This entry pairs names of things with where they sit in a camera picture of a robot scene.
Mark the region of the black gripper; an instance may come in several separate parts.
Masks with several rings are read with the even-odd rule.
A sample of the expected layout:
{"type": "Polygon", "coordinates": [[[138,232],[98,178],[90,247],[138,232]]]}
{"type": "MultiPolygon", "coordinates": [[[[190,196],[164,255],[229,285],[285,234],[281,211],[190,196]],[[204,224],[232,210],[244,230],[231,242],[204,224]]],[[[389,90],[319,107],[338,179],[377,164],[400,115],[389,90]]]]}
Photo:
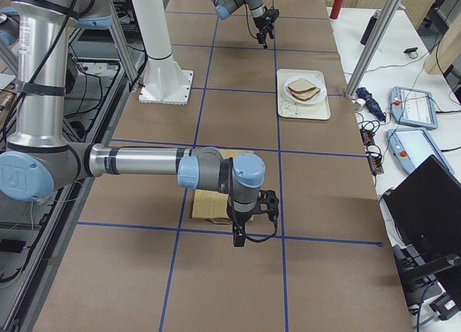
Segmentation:
{"type": "Polygon", "coordinates": [[[254,24],[258,29],[256,34],[259,43],[262,43],[263,48],[267,49],[267,35],[273,35],[273,21],[270,13],[264,13],[260,17],[253,18],[254,24]]]}
{"type": "Polygon", "coordinates": [[[233,246],[236,248],[244,247],[245,245],[245,232],[246,223],[253,218],[250,212],[239,212],[228,207],[227,215],[233,224],[233,246]]]}

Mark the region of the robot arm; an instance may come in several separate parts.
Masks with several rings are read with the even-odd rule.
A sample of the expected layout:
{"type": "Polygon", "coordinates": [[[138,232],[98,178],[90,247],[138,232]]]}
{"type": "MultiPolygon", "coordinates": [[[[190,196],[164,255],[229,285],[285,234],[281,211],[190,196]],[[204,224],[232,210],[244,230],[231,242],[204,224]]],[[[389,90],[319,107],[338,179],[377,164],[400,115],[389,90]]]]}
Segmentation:
{"type": "Polygon", "coordinates": [[[15,131],[1,155],[1,191],[32,202],[80,179],[104,174],[171,174],[179,186],[228,195],[233,244],[250,240],[246,223],[267,214],[277,221],[278,201],[264,191],[265,165],[243,153],[223,158],[215,148],[106,147],[75,143],[62,133],[68,31],[109,27],[110,0],[11,0],[19,14],[18,106],[15,131]]]}
{"type": "Polygon", "coordinates": [[[267,7],[263,0],[211,0],[220,19],[229,18],[232,13],[241,8],[251,12],[254,24],[258,30],[256,35],[250,34],[263,48],[267,49],[267,36],[274,39],[274,23],[279,16],[279,10],[267,7]]]}

